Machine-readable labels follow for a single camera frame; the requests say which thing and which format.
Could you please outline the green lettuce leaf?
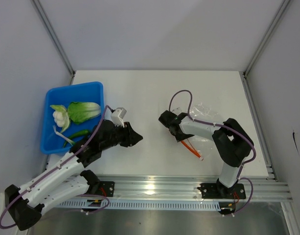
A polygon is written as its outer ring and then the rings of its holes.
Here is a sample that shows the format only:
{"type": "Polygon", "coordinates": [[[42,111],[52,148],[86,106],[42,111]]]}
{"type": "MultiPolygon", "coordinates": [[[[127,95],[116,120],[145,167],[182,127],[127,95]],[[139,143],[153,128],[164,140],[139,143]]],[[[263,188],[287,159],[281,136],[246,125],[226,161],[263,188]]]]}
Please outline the green lettuce leaf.
{"type": "Polygon", "coordinates": [[[71,102],[67,108],[68,116],[75,124],[81,124],[101,114],[101,107],[94,102],[71,102]]]}

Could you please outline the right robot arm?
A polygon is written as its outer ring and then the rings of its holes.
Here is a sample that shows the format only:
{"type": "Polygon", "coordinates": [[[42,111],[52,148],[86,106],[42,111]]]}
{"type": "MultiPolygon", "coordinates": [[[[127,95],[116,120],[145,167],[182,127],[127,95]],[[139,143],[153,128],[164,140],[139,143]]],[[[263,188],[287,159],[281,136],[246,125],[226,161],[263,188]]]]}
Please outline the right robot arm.
{"type": "Polygon", "coordinates": [[[214,142],[223,163],[222,171],[213,184],[209,198],[229,198],[237,192],[240,174],[245,158],[253,152],[256,156],[254,142],[246,134],[240,124],[233,118],[223,123],[209,122],[192,118],[189,114],[175,114],[164,111],[159,122],[165,126],[176,141],[180,142],[193,136],[206,138],[214,142]]]}

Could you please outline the clear zip top bag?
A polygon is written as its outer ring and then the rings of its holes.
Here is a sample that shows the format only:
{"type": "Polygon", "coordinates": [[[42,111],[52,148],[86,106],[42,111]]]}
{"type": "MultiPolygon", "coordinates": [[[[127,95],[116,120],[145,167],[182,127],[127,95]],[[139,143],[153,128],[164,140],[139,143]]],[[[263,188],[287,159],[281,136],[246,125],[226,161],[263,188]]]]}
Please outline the clear zip top bag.
{"type": "MultiPolygon", "coordinates": [[[[178,115],[182,113],[182,110],[176,108],[172,112],[178,115]]],[[[213,124],[222,124],[224,118],[203,103],[191,107],[189,114],[192,119],[184,112],[184,118],[180,124],[181,130],[184,134],[189,134],[189,138],[181,142],[202,161],[215,149],[212,135],[218,128],[213,124]]]]}

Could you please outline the white cauliflower with leaves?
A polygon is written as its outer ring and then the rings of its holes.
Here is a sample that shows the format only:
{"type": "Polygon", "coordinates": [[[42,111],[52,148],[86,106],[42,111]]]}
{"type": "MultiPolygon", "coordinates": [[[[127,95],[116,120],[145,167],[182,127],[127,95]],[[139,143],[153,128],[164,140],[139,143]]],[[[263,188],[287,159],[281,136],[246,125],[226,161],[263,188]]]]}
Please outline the white cauliflower with leaves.
{"type": "Polygon", "coordinates": [[[70,127],[67,108],[64,105],[50,105],[50,108],[54,110],[52,116],[56,125],[61,128],[60,132],[65,132],[70,127]]]}

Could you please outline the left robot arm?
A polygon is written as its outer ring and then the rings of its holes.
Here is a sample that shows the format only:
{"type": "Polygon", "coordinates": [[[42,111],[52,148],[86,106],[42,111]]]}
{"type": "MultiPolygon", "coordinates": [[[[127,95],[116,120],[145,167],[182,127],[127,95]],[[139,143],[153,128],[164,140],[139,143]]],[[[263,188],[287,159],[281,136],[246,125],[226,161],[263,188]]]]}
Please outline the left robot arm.
{"type": "Polygon", "coordinates": [[[10,185],[5,191],[5,210],[19,230],[35,225],[56,205],[78,195],[102,196],[100,180],[86,168],[102,152],[120,145],[132,147],[143,139],[129,122],[116,126],[102,120],[90,135],[76,142],[56,165],[20,187],[10,185]]]}

